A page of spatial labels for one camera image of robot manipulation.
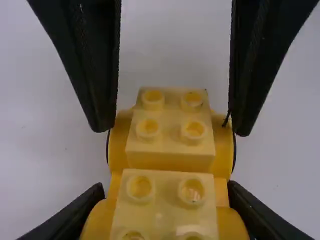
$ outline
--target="white surface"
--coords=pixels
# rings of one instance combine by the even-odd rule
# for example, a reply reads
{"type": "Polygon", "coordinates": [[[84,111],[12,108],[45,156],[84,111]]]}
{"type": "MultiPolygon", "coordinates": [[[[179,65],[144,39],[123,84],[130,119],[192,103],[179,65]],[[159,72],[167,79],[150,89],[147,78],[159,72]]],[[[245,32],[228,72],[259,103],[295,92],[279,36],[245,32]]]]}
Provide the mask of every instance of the white surface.
{"type": "MultiPolygon", "coordinates": [[[[228,102],[231,3],[124,0],[118,109],[138,88],[207,88],[228,102]]],[[[232,176],[320,239],[320,6],[291,46],[232,176]]],[[[93,133],[59,56],[24,0],[0,8],[0,236],[39,225],[96,182],[108,189],[106,134],[93,133]]]]}

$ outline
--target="plastic toy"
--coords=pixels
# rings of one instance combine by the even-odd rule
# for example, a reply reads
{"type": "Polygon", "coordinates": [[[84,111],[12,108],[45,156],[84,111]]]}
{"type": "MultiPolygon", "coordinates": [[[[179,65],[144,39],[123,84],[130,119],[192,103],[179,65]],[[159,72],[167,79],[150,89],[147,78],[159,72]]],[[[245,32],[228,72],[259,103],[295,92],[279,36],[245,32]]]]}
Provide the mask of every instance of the plastic toy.
{"type": "Polygon", "coordinates": [[[107,198],[97,183],[20,239],[312,239],[230,176],[235,135],[250,134],[318,0],[232,1],[226,115],[210,109],[205,90],[182,88],[142,88],[136,105],[116,115],[121,1],[28,2],[57,48],[92,130],[110,130],[111,180],[107,198]]]}

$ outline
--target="yellow plastic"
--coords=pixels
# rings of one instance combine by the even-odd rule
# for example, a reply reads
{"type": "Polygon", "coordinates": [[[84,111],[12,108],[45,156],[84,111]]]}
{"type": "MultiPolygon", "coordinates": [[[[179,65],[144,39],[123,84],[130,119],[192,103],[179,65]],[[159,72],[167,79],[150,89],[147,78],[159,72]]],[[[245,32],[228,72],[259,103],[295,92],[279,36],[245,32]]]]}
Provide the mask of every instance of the yellow plastic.
{"type": "Polygon", "coordinates": [[[207,92],[141,88],[125,152],[130,168],[208,172],[216,150],[207,92]]]}
{"type": "Polygon", "coordinates": [[[216,240],[215,199],[212,174],[125,169],[110,239],[216,240]]]}
{"type": "MultiPolygon", "coordinates": [[[[163,95],[158,94],[157,89],[158,88],[153,88],[155,92],[151,93],[149,96],[145,96],[147,101],[143,104],[144,108],[148,108],[148,111],[157,112],[165,108],[165,101],[164,98],[162,98],[163,95]]],[[[184,113],[187,114],[197,113],[199,106],[202,104],[202,100],[199,96],[197,94],[186,94],[184,98],[186,101],[181,98],[176,102],[175,106],[183,108],[184,113]]],[[[142,100],[140,100],[141,98],[138,96],[137,104],[133,109],[122,110],[116,116],[115,125],[110,131],[107,151],[108,165],[111,172],[111,182],[107,199],[100,201],[91,211],[82,230],[80,236],[81,240],[110,239],[112,221],[116,209],[120,184],[122,182],[123,170],[130,168],[126,154],[126,144],[134,110],[142,108],[142,100]]],[[[229,206],[227,181],[232,172],[234,152],[231,121],[229,121],[226,127],[222,127],[225,115],[216,114],[213,111],[211,111],[209,115],[214,134],[215,158],[213,164],[206,172],[214,177],[213,189],[215,191],[218,239],[248,240],[249,235],[242,219],[239,214],[229,206]]],[[[175,156],[172,155],[165,160],[169,165],[164,168],[169,169],[172,165],[170,162],[175,161],[175,156]]],[[[152,165],[152,161],[147,162],[146,169],[152,169],[152,165]]],[[[177,167],[178,171],[186,172],[183,169],[184,166],[180,167],[177,167]]]]}
{"type": "MultiPolygon", "coordinates": [[[[88,216],[80,240],[109,240],[122,175],[113,173],[107,199],[97,203],[88,216]]],[[[239,214],[229,207],[227,182],[214,178],[219,240],[249,240],[239,214]]]]}

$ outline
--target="lego stud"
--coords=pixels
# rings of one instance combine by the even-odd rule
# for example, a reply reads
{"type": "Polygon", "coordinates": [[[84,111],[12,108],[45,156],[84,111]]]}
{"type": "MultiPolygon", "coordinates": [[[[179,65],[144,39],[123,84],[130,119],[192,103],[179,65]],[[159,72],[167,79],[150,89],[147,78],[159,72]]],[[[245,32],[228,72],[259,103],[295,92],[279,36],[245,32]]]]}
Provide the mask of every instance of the lego stud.
{"type": "Polygon", "coordinates": [[[197,112],[203,104],[203,98],[197,91],[189,91],[181,97],[181,108],[187,112],[197,112]]]}
{"type": "Polygon", "coordinates": [[[153,142],[160,135],[160,125],[156,119],[146,118],[137,123],[136,136],[144,142],[153,142]]]}
{"type": "Polygon", "coordinates": [[[178,197],[188,207],[199,207],[205,201],[205,187],[198,178],[189,178],[180,182],[178,197]]]}
{"type": "Polygon", "coordinates": [[[140,231],[126,230],[119,235],[117,240],[149,240],[149,238],[140,231]]]}
{"type": "Polygon", "coordinates": [[[181,127],[182,141],[189,145],[197,145],[201,143],[206,133],[206,125],[197,120],[189,121],[181,127]]]}
{"type": "Polygon", "coordinates": [[[160,110],[165,104],[165,96],[160,90],[147,90],[142,94],[141,101],[146,110],[160,110]]]}
{"type": "Polygon", "coordinates": [[[155,185],[147,176],[133,176],[126,184],[126,194],[138,204],[146,204],[155,195],[155,185]]]}
{"type": "Polygon", "coordinates": [[[181,240],[204,240],[205,237],[198,233],[198,232],[188,232],[186,234],[184,234],[182,237],[180,237],[179,239],[181,240]]]}

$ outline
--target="yellow lego brick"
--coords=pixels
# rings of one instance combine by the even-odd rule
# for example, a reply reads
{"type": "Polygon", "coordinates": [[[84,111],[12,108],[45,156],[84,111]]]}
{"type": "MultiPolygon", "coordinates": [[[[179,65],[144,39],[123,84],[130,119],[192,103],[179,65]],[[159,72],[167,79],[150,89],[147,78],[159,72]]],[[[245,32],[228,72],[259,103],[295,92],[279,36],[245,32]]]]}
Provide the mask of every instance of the yellow lego brick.
{"type": "Polygon", "coordinates": [[[124,169],[109,239],[219,239],[213,175],[124,169]]]}
{"type": "Polygon", "coordinates": [[[125,152],[130,168],[209,172],[216,150],[206,90],[141,88],[125,152]]]}

